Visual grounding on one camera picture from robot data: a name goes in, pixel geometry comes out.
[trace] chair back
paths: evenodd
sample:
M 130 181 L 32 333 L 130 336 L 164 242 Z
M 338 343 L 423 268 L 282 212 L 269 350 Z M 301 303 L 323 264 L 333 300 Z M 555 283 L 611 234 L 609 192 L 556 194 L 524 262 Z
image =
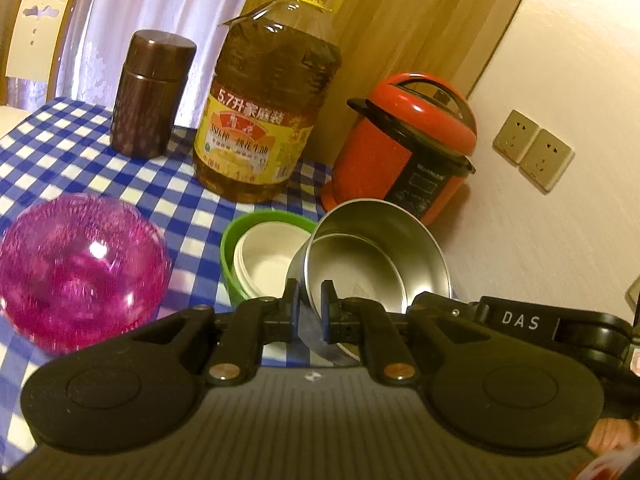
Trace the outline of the chair back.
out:
M 18 0 L 9 22 L 0 70 L 0 105 L 6 104 L 7 79 L 47 83 L 47 101 L 55 97 L 58 70 L 75 0 Z

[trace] thermos lid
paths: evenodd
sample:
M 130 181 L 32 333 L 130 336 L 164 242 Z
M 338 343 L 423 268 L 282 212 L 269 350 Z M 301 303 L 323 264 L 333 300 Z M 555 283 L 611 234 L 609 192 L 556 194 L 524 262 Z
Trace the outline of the thermos lid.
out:
M 196 44 L 163 30 L 133 34 L 124 66 L 130 72 L 161 81 L 183 80 L 189 75 Z

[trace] rice cooker lid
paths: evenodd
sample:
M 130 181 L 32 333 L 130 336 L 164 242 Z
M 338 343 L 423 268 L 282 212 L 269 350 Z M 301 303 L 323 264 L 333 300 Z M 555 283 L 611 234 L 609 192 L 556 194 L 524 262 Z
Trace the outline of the rice cooker lid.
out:
M 411 153 L 418 157 L 423 156 L 425 160 L 431 160 L 434 155 L 438 156 L 450 174 L 467 176 L 476 172 L 476 168 L 465 155 L 426 136 L 410 124 L 380 109 L 371 101 L 354 98 L 349 99 L 347 104 Z
M 380 82 L 369 101 L 424 136 L 462 155 L 478 141 L 476 118 L 466 99 L 450 83 L 433 75 L 404 73 Z

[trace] wall outlet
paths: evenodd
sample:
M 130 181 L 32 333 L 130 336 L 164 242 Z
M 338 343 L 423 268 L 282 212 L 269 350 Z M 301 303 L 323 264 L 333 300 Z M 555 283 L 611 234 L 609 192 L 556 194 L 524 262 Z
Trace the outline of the wall outlet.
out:
M 517 110 L 513 110 L 494 139 L 494 148 L 519 164 L 536 138 L 540 127 Z
M 520 167 L 542 189 L 551 191 L 574 155 L 574 150 L 562 140 L 542 129 L 522 159 Z
M 634 312 L 636 311 L 636 305 L 638 305 L 638 296 L 640 296 L 640 276 L 636 278 L 626 292 L 626 302 Z

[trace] stainless steel bowl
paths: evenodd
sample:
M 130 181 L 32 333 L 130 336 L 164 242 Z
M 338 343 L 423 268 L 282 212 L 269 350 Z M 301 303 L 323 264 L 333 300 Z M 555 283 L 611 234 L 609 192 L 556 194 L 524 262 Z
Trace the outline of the stainless steel bowl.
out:
M 354 364 L 343 349 L 322 341 L 320 285 L 333 280 L 339 298 L 380 302 L 404 312 L 421 292 L 451 297 L 449 271 L 427 228 L 397 205 L 358 199 L 330 211 L 289 267 L 300 282 L 303 304 L 298 333 L 315 353 L 334 364 Z

